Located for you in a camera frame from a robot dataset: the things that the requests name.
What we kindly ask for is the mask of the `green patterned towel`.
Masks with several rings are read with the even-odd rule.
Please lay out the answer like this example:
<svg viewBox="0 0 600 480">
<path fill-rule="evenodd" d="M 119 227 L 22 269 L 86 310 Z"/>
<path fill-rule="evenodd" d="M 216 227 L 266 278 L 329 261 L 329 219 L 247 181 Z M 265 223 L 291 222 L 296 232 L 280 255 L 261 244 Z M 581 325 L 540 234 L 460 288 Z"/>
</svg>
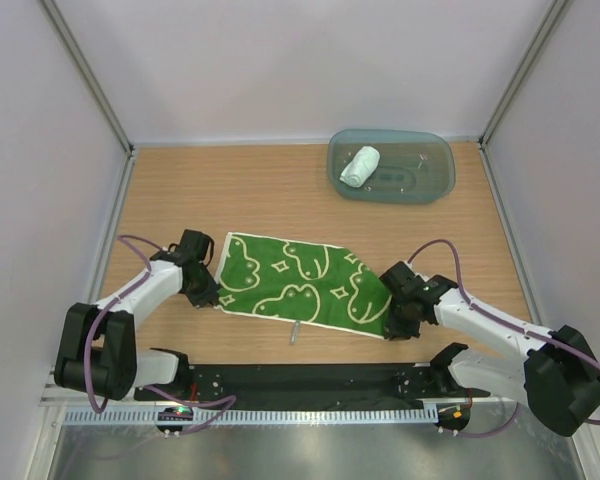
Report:
<svg viewBox="0 0 600 480">
<path fill-rule="evenodd" d="M 351 250 L 230 232 L 216 271 L 227 314 L 381 338 L 391 296 Z"/>
</svg>

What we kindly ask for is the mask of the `teal transparent plastic basin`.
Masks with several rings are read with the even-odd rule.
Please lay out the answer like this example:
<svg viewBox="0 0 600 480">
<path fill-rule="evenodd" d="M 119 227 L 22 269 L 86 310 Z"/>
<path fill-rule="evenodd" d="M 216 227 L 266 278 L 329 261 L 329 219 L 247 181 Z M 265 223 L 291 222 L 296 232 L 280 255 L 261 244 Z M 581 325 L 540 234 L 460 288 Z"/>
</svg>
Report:
<svg viewBox="0 0 600 480">
<path fill-rule="evenodd" d="M 357 154 L 375 151 L 378 165 L 359 186 L 346 184 L 342 173 Z M 326 171 L 334 190 L 355 201 L 424 205 L 448 195 L 456 184 L 449 144 L 426 132 L 345 129 L 329 141 Z"/>
</svg>

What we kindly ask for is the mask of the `light mint green towel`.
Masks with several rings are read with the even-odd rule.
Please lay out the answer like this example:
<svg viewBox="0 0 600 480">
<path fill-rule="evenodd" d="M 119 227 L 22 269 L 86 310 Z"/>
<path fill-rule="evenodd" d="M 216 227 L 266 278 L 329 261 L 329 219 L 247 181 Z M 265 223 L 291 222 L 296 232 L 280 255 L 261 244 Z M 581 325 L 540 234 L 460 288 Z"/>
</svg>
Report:
<svg viewBox="0 0 600 480">
<path fill-rule="evenodd" d="M 363 146 L 347 164 L 339 180 L 352 188 L 361 188 L 378 167 L 380 152 L 372 146 Z"/>
</svg>

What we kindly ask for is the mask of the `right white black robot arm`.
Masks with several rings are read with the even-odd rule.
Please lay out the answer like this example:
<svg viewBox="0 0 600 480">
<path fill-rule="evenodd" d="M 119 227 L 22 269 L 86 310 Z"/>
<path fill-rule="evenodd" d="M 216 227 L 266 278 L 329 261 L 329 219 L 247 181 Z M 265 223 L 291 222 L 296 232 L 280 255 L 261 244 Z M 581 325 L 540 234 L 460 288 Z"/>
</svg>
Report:
<svg viewBox="0 0 600 480">
<path fill-rule="evenodd" d="M 380 280 L 391 296 L 386 338 L 416 337 L 427 322 L 497 351 L 490 357 L 461 343 L 445 347 L 430 362 L 430 382 L 439 394 L 476 389 L 505 397 L 563 437 L 590 422 L 600 407 L 600 370 L 579 331 L 552 331 L 488 310 L 456 282 L 440 275 L 425 279 L 404 264 Z"/>
</svg>

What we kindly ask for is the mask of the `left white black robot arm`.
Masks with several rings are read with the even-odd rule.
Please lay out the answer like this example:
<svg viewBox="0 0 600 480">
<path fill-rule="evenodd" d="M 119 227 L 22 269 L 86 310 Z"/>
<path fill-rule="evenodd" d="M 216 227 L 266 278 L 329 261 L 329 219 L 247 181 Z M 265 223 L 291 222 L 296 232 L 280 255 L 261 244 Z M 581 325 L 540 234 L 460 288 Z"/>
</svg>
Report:
<svg viewBox="0 0 600 480">
<path fill-rule="evenodd" d="M 180 355 L 165 349 L 138 352 L 136 328 L 166 299 L 185 295 L 196 307 L 215 305 L 219 286 L 205 262 L 206 249 L 174 244 L 150 257 L 145 269 L 95 304 L 76 303 L 66 313 L 54 368 L 55 383 L 108 400 L 156 384 L 171 400 L 184 398 L 190 373 Z"/>
</svg>

